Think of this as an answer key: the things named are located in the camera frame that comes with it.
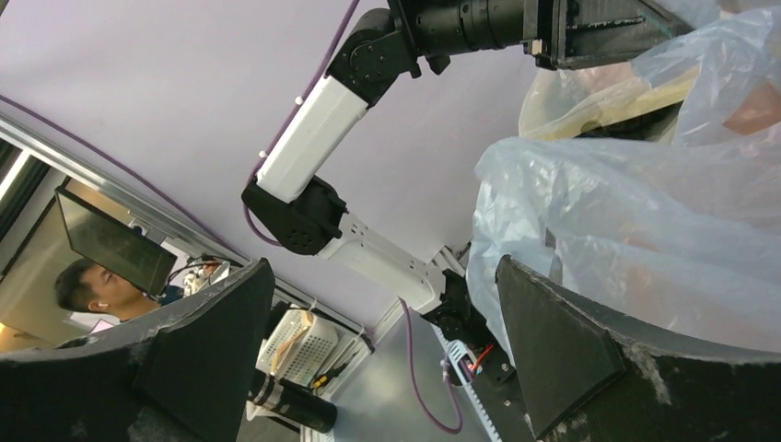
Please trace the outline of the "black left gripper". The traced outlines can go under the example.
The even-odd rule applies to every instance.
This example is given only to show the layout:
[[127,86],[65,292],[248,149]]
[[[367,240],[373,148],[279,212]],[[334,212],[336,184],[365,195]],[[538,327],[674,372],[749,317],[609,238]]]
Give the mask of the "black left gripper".
[[524,3],[524,52],[547,70],[629,61],[694,28],[655,1],[539,0]]

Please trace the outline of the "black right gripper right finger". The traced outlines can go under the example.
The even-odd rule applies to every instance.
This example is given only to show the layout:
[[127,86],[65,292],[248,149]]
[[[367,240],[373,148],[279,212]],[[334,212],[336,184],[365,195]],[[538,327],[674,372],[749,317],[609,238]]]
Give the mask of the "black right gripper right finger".
[[509,256],[495,282],[537,440],[779,439],[779,354],[665,330]]

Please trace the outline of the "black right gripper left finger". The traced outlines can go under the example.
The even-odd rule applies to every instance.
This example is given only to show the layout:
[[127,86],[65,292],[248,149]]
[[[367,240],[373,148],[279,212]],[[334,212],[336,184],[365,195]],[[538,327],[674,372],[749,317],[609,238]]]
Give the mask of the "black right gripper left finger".
[[2,354],[2,439],[234,440],[274,288],[260,260],[106,331]]

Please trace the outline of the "light blue plastic bag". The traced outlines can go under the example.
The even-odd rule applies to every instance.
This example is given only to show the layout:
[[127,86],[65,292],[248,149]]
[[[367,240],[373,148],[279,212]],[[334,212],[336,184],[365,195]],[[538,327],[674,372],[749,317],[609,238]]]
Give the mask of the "light blue plastic bag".
[[780,348],[780,122],[723,126],[763,82],[780,92],[776,1],[673,1],[694,25],[629,63],[685,99],[574,138],[491,145],[475,172],[467,282],[502,348],[494,273],[509,255],[580,295],[700,339]]

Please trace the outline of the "orange plastic trash bin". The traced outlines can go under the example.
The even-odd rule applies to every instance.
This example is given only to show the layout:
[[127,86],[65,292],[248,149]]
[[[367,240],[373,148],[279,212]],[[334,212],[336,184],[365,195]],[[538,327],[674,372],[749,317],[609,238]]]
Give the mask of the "orange plastic trash bin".
[[756,86],[723,122],[735,134],[751,135],[780,122],[780,92],[769,82]]

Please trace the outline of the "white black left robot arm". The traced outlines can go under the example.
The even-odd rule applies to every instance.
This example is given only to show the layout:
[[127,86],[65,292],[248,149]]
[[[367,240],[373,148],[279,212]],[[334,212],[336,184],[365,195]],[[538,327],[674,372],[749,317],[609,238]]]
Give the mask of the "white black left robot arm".
[[625,65],[694,30],[682,1],[265,1],[270,132],[241,193],[251,230],[313,295],[370,323],[395,298],[494,340],[464,273],[487,145],[540,72]]

